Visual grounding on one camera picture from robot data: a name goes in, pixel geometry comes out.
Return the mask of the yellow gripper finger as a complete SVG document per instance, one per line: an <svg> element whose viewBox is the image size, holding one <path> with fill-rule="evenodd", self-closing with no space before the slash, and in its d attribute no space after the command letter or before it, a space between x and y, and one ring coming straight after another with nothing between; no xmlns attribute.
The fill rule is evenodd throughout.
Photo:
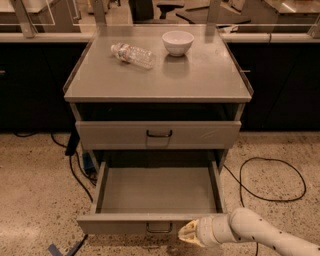
<svg viewBox="0 0 320 256"><path fill-rule="evenodd" d="M195 237L194 235L191 236L180 236L179 239L183 242L189 243L189 244L193 244L193 245L197 245L199 247L203 247L204 244L201 243L199 241L199 239L197 237Z"/></svg>
<svg viewBox="0 0 320 256"><path fill-rule="evenodd" d="M197 226L198 226L199 220L192 220L189 223L187 223L185 226L183 226L179 232L178 236L180 238L193 238L196 236L197 233Z"/></svg>

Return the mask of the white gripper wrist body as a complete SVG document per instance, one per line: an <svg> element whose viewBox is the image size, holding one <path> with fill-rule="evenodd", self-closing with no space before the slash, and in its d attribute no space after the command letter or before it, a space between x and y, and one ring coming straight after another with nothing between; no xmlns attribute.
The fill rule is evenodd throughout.
<svg viewBox="0 0 320 256"><path fill-rule="evenodd" d="M228 216L222 214L200 218L196 235L200 243L206 247L234 241Z"/></svg>

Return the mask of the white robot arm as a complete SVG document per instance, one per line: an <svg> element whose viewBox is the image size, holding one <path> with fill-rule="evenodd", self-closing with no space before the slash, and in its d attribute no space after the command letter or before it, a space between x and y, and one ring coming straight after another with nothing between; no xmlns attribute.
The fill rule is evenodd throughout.
<svg viewBox="0 0 320 256"><path fill-rule="evenodd" d="M179 232L180 240L201 247L223 243L256 242L281 256L320 256L320 246L271 225L247 208L190 221Z"/></svg>

